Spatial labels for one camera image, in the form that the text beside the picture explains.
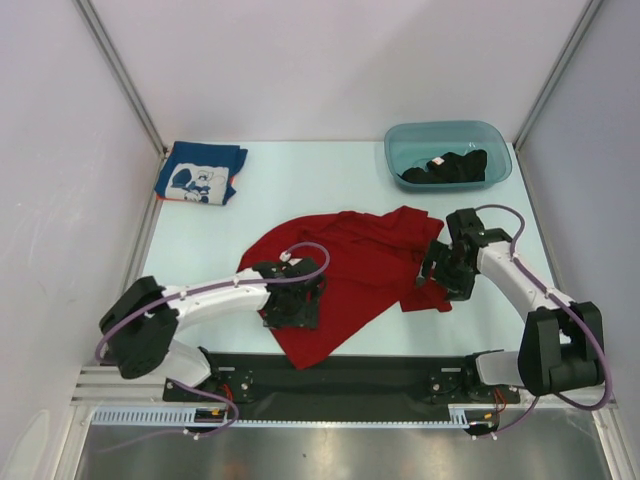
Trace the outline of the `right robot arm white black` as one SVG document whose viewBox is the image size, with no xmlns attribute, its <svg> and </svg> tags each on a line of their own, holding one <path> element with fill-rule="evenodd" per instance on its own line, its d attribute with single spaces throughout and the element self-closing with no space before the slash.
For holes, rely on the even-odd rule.
<svg viewBox="0 0 640 480">
<path fill-rule="evenodd" d="M 601 408 L 611 396 L 611 372 L 604 353 L 602 315 L 592 302 L 579 303 L 541 280 L 517 251 L 517 235 L 488 228 L 475 208 L 449 214 L 451 238 L 434 240 L 423 260 L 417 284 L 435 283 L 450 302 L 466 301 L 477 277 L 488 279 L 524 322 L 516 351 L 473 355 L 474 368 L 461 376 L 463 393 L 484 401 L 497 385 L 520 387 L 536 397 L 603 386 Z"/>
</svg>

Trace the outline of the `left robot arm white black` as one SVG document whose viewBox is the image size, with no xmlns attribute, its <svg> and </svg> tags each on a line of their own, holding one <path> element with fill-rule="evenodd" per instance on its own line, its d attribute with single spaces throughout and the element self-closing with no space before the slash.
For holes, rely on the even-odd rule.
<svg viewBox="0 0 640 480">
<path fill-rule="evenodd" d="M 240 312 L 258 316 L 264 328 L 315 329 L 327 286 L 325 268 L 312 258 L 261 262 L 229 279 L 165 287 L 147 276 L 136 280 L 99 322 L 96 352 L 125 380 L 158 375 L 199 400 L 222 383 L 205 348 L 178 340 L 181 332 Z"/>
</svg>

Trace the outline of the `red t shirt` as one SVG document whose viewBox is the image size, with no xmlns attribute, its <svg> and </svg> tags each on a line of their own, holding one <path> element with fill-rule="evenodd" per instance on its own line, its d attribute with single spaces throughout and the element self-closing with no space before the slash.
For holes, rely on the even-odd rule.
<svg viewBox="0 0 640 480">
<path fill-rule="evenodd" d="M 303 216 L 263 235 L 238 267 L 274 261 L 289 247 L 297 257 L 328 266 L 317 328 L 273 333 L 288 360 L 302 370 L 324 361 L 394 304 L 404 312 L 451 311 L 443 287 L 433 281 L 416 284 L 426 251 L 443 228 L 442 220 L 408 206 L 381 216 L 355 211 Z"/>
</svg>

